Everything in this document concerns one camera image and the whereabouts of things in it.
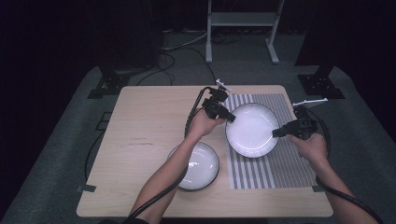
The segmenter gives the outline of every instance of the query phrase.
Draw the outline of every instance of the table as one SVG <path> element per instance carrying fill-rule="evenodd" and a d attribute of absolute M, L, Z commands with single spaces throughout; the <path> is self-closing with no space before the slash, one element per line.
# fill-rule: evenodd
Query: table
<path fill-rule="evenodd" d="M 213 26 L 270 26 L 271 36 L 265 39 L 271 60 L 274 64 L 279 63 L 275 48 L 274 39 L 279 24 L 282 7 L 285 0 L 279 0 L 276 12 L 212 12 L 212 0 L 208 0 L 207 6 L 207 35 L 206 35 L 206 55 L 207 63 L 212 63 L 212 27 Z"/>
<path fill-rule="evenodd" d="M 127 217 L 145 182 L 184 134 L 186 119 L 203 86 L 125 87 L 115 106 L 87 185 L 78 204 L 81 217 Z M 281 86 L 230 86 L 233 93 L 281 93 Z M 219 174 L 207 188 L 178 190 L 165 217 L 329 217 L 324 192 L 312 188 L 230 189 L 224 124 L 202 142 L 213 147 Z"/>

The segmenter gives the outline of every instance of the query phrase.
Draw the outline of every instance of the plate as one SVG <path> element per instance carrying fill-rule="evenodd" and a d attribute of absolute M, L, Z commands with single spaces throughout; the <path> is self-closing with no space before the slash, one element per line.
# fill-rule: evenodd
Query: plate
<path fill-rule="evenodd" d="M 175 147 L 168 158 L 178 148 Z M 209 186 L 219 173 L 219 157 L 209 145 L 198 142 L 192 150 L 189 160 L 189 169 L 178 185 L 186 190 L 198 190 Z"/>
<path fill-rule="evenodd" d="M 257 158 L 270 152 L 277 143 L 272 130 L 279 128 L 275 114 L 265 105 L 249 103 L 233 112 L 236 119 L 227 122 L 225 132 L 230 146 L 239 154 Z"/>

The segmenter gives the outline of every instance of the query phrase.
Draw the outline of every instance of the hand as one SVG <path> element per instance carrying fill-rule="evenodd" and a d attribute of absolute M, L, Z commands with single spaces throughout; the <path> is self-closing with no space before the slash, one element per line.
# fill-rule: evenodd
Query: hand
<path fill-rule="evenodd" d="M 321 134 L 314 133 L 307 140 L 302 140 L 290 134 L 287 137 L 297 146 L 299 155 L 308 160 L 311 165 L 315 166 L 327 160 L 326 141 Z"/>
<path fill-rule="evenodd" d="M 216 126 L 225 121 L 226 119 L 210 119 L 203 109 L 199 109 L 191 121 L 187 136 L 201 138 L 210 134 Z"/>

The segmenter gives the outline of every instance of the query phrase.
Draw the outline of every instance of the placemat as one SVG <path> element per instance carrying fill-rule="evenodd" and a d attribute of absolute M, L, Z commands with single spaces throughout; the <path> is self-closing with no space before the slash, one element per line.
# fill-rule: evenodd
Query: placemat
<path fill-rule="evenodd" d="M 247 103 L 267 106 L 276 115 L 280 126 L 292 120 L 283 94 L 231 94 L 224 106 L 233 111 Z M 296 146 L 285 137 L 275 148 L 259 158 L 247 158 L 228 145 L 227 163 L 231 189 L 303 188 L 316 185 L 315 173 L 300 158 Z"/>

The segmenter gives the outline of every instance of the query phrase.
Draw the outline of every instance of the wooden table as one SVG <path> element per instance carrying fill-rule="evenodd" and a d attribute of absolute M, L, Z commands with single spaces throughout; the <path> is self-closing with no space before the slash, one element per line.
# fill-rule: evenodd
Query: wooden table
<path fill-rule="evenodd" d="M 81 217 L 127 217 L 134 200 L 169 152 L 183 139 L 187 116 L 203 86 L 125 87 L 78 204 Z M 282 93 L 281 86 L 231 86 L 233 93 Z M 324 192 L 312 188 L 231 189 L 224 124 L 202 142 L 213 147 L 219 174 L 207 188 L 179 190 L 165 217 L 329 217 Z"/>

